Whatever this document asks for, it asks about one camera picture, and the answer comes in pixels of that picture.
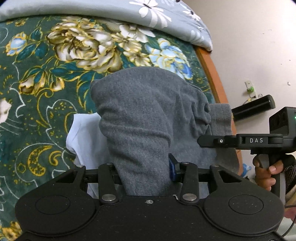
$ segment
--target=wooden bed frame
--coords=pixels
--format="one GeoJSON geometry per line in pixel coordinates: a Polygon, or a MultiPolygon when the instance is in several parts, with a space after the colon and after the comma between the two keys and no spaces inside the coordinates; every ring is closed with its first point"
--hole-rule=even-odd
{"type": "MultiPolygon", "coordinates": [[[[198,56],[201,65],[206,73],[207,79],[209,81],[213,96],[215,98],[216,103],[228,103],[222,82],[219,78],[218,72],[215,68],[215,65],[210,57],[210,53],[206,51],[204,48],[195,47],[196,55],[198,56]]],[[[232,134],[236,135],[237,131],[235,128],[234,121],[231,122],[232,134]]],[[[239,160],[239,172],[241,175],[243,172],[242,165],[242,152],[241,150],[237,150],[237,158],[239,160]]]]}

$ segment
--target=gray towel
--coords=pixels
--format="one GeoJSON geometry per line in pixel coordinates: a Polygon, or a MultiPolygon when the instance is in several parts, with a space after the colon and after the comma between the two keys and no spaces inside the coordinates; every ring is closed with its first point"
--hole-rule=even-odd
{"type": "Polygon", "coordinates": [[[178,192],[179,185],[169,179],[170,152],[178,161],[201,168],[219,163],[238,169],[235,152],[216,160],[215,149],[197,144],[205,133],[231,134],[229,105],[209,105],[198,87],[170,71],[154,67],[118,71],[93,81],[91,98],[102,117],[99,127],[107,138],[109,161],[128,195],[178,192]]]}

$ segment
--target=wall socket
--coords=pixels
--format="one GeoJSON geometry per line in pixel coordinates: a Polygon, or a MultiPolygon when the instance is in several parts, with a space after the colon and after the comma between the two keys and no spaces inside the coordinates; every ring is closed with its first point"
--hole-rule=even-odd
{"type": "Polygon", "coordinates": [[[247,92],[251,98],[251,100],[255,100],[257,98],[255,87],[250,80],[244,82],[247,87],[247,92]]]}

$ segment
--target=gray cloth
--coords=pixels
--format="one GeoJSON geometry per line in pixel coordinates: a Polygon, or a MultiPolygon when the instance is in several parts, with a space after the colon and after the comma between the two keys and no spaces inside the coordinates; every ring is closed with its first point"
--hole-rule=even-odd
{"type": "MultiPolygon", "coordinates": [[[[183,1],[6,0],[0,6],[0,21],[48,14],[112,18],[161,30],[193,45],[204,47],[208,51],[213,48],[209,30],[200,17],[183,1]]],[[[145,34],[144,31],[137,31],[137,35],[143,33],[145,34]]]]}
{"type": "Polygon", "coordinates": [[[199,88],[170,71],[154,67],[118,71],[93,81],[91,98],[101,116],[109,161],[128,195],[178,192],[179,185],[169,179],[169,152],[178,161],[201,168],[219,163],[237,170],[237,159],[216,160],[215,149],[197,144],[200,135],[211,134],[210,123],[215,131],[221,127],[221,134],[231,132],[229,106],[209,105],[199,88]]]}

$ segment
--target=round pad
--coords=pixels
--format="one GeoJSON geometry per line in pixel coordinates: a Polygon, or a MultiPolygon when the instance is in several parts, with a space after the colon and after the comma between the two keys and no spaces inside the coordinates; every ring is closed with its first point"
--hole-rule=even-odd
{"type": "Polygon", "coordinates": [[[228,233],[250,236],[274,230],[284,216],[281,200],[251,185],[225,183],[219,186],[205,199],[205,214],[217,227],[228,233]]]}
{"type": "Polygon", "coordinates": [[[55,183],[22,196],[15,206],[22,229],[46,236],[61,236],[87,223],[96,211],[91,196],[72,185],[55,183]]]}
{"type": "Polygon", "coordinates": [[[229,200],[229,207],[240,214],[255,214],[262,210],[263,202],[254,196],[238,195],[229,200]]]}
{"type": "Polygon", "coordinates": [[[70,207],[70,200],[64,196],[52,195],[45,196],[36,202],[39,212],[54,215],[66,211],[70,207]]]}

